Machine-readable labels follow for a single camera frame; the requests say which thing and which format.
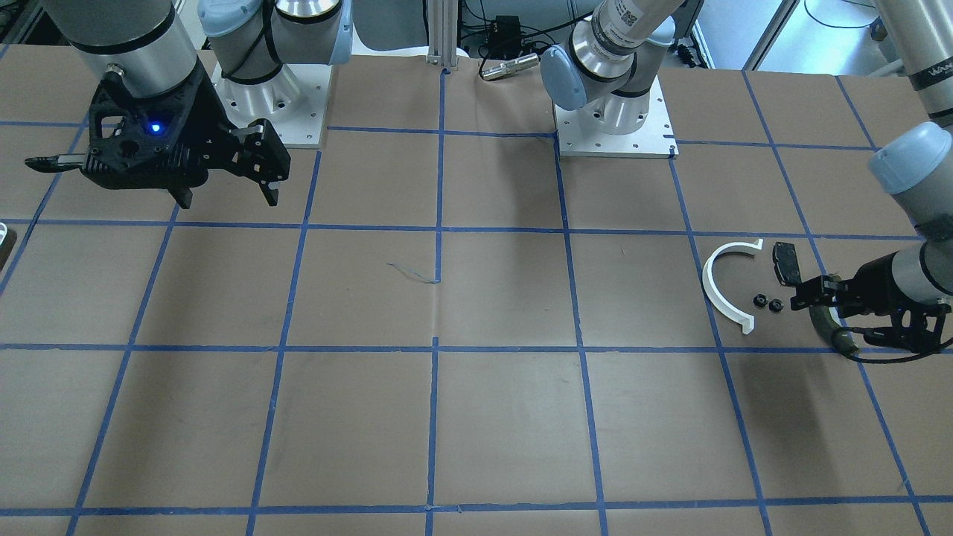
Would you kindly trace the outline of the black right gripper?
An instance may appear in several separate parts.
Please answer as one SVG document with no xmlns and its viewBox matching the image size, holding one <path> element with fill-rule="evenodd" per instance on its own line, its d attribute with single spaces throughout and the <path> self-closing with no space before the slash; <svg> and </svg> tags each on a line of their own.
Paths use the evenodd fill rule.
<svg viewBox="0 0 953 536">
<path fill-rule="evenodd" d="M 289 179 L 290 154 L 268 119 L 235 128 L 200 60 L 170 91 L 134 98 L 111 65 L 89 106 L 89 149 L 81 172 L 109 190 L 167 191 L 190 209 L 193 188 L 211 169 L 252 180 L 276 207 Z"/>
</svg>

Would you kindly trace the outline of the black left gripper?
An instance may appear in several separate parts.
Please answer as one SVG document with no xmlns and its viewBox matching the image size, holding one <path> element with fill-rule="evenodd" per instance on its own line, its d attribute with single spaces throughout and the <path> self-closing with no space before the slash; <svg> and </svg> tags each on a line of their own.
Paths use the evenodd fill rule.
<svg viewBox="0 0 953 536">
<path fill-rule="evenodd" d="M 847 292 L 841 303 L 838 293 Z M 888 316 L 890 325 L 872 328 L 865 342 L 930 355 L 951 345 L 943 340 L 944 322 L 951 313 L 951 287 L 939 284 L 926 267 L 924 255 L 886 255 L 858 268 L 842 281 L 819 275 L 800 284 L 790 299 L 793 311 L 810 307 L 840 307 L 844 318 L 855 315 Z"/>
</svg>

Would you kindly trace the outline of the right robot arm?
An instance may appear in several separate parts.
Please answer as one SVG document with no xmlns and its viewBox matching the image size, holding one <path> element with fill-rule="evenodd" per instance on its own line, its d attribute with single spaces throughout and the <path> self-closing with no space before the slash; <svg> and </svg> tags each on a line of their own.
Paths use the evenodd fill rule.
<svg viewBox="0 0 953 536">
<path fill-rule="evenodd" d="M 217 55 L 214 82 L 170 1 L 44 1 L 65 40 L 100 80 L 89 146 L 35 156 L 41 173 L 78 170 L 108 190 L 165 190 L 183 209 L 211 170 L 252 180 L 278 202 L 290 176 L 281 125 L 313 118 L 313 91 L 293 66 L 348 62 L 350 1 L 201 1 Z"/>
</svg>

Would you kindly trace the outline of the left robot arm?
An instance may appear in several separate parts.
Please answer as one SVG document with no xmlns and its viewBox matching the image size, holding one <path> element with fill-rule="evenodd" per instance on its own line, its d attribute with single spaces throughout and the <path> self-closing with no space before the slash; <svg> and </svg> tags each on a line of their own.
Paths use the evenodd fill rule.
<svg viewBox="0 0 953 536">
<path fill-rule="evenodd" d="M 678 1 L 603 1 L 575 22 L 568 40 L 541 58 L 552 102 L 575 111 L 606 95 L 638 96 L 656 75 L 647 42 Z M 926 122 L 882 147 L 872 175 L 914 223 L 922 244 L 858 268 L 800 282 L 792 310 L 807 309 L 819 337 L 841 356 L 864 363 L 853 335 L 908 352 L 914 362 L 950 346 L 951 313 L 951 3 L 878 1 L 886 31 L 925 107 Z"/>
</svg>

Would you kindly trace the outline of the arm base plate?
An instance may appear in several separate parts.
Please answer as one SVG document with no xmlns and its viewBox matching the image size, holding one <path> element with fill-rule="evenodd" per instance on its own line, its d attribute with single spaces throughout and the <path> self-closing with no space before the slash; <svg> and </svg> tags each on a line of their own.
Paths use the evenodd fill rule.
<svg viewBox="0 0 953 536">
<path fill-rule="evenodd" d="M 670 159 L 680 153 L 658 78 L 639 98 L 609 94 L 576 111 L 552 109 L 562 156 Z"/>
<path fill-rule="evenodd" d="M 272 123 L 286 148 L 320 147 L 333 67 L 283 65 L 273 79 L 258 85 L 225 80 L 221 71 L 216 65 L 211 81 L 232 123 L 245 127 L 264 118 Z"/>
</svg>

